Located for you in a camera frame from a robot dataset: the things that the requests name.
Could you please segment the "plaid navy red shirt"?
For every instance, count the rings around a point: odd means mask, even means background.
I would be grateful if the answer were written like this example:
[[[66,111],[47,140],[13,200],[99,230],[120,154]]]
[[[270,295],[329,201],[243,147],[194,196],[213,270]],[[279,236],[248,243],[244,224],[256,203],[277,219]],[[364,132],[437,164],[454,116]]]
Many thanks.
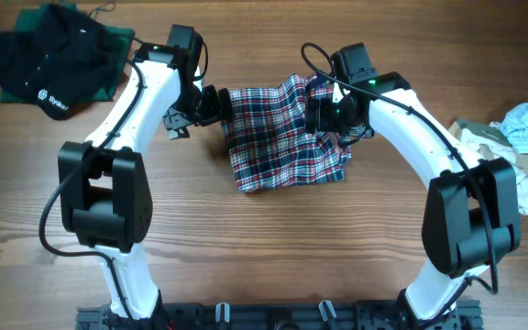
[[[256,193],[290,186],[341,182],[352,158],[334,133],[306,130],[311,99],[329,99],[334,88],[308,86],[313,77],[292,74],[276,87],[229,92],[235,113],[222,129],[236,189]]]

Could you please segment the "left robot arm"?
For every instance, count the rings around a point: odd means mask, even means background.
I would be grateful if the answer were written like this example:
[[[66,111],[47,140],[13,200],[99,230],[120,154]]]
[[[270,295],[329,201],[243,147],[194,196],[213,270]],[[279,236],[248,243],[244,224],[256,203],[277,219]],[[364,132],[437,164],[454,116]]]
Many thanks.
[[[202,36],[172,25],[164,44],[141,43],[128,64],[126,88],[104,122],[82,143],[65,142],[58,154],[60,203],[66,231],[103,267],[111,302],[99,308],[112,329],[165,329],[169,317],[151,278],[143,240],[153,201],[144,158],[159,125],[171,139],[187,138],[189,126],[229,121],[227,89],[204,85],[208,58]]]

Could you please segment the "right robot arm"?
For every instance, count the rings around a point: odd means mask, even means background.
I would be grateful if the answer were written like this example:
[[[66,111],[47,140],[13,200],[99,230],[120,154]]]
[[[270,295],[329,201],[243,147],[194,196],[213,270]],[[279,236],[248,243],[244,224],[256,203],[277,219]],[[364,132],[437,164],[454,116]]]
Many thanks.
[[[453,137],[399,73],[377,73],[364,44],[322,55],[330,70],[311,68],[333,91],[308,100],[308,131],[378,133],[427,190],[421,229],[427,260],[400,291],[392,322],[401,329],[434,326],[455,314],[458,298],[473,283],[497,294],[498,264],[522,237],[510,162],[485,159]]]

